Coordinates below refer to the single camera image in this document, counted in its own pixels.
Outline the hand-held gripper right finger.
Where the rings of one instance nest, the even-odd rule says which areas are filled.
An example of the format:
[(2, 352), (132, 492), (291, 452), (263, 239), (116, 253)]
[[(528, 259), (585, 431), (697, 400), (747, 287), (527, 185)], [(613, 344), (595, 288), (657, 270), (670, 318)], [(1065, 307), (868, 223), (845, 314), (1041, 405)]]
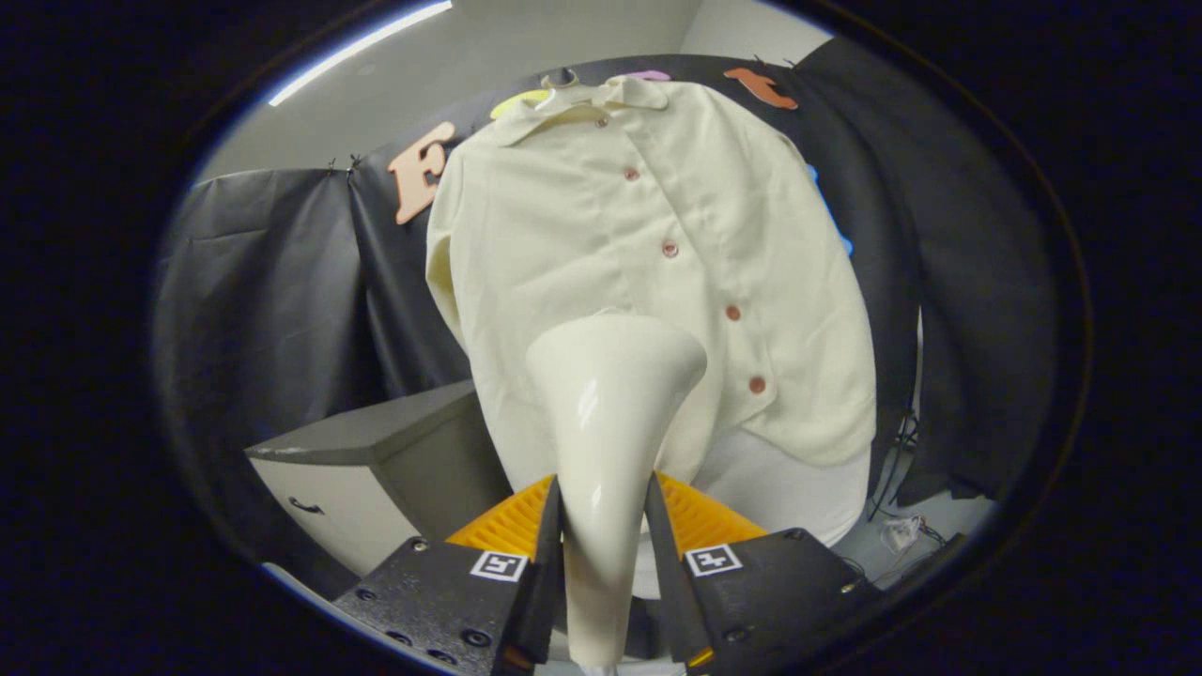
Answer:
[(853, 634), (883, 591), (803, 528), (768, 533), (664, 472), (645, 518), (670, 654), (688, 672), (790, 672)]

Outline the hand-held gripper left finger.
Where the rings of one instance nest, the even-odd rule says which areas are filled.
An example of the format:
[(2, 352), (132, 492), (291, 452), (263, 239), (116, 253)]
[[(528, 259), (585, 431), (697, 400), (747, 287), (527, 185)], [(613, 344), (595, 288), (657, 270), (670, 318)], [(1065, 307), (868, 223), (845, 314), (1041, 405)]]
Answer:
[(407, 539), (334, 606), (439, 675), (532, 675), (563, 598), (563, 502), (547, 476), (452, 536)]

